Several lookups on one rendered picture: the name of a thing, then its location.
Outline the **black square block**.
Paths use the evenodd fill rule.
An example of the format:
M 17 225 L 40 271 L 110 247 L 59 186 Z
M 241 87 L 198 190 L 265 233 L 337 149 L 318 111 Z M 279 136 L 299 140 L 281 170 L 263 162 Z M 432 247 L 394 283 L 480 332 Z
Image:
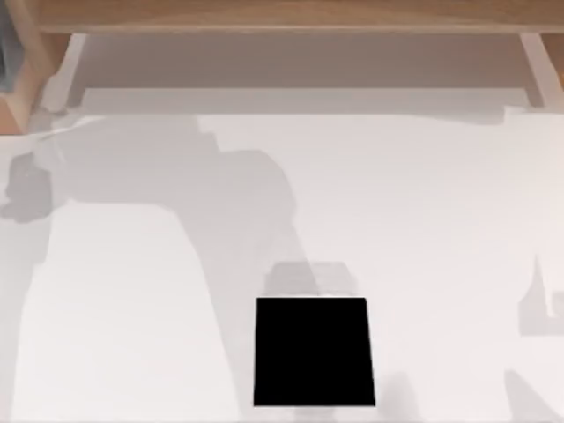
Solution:
M 256 406 L 374 406 L 367 301 L 260 297 L 256 301 Z

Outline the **wooden cupboard with grey inside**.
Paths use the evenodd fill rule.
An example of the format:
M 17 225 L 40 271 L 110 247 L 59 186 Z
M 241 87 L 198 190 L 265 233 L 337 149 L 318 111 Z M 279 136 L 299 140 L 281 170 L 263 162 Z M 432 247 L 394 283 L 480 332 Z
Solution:
M 33 107 L 63 62 L 68 34 L 42 28 L 55 0 L 0 0 L 0 136 L 26 133 Z

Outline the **wooden open shelf cabinet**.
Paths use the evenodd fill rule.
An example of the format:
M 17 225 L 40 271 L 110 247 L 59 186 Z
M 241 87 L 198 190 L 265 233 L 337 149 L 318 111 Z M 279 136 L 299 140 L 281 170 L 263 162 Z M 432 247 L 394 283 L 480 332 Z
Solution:
M 40 0 L 101 114 L 564 116 L 564 0 Z

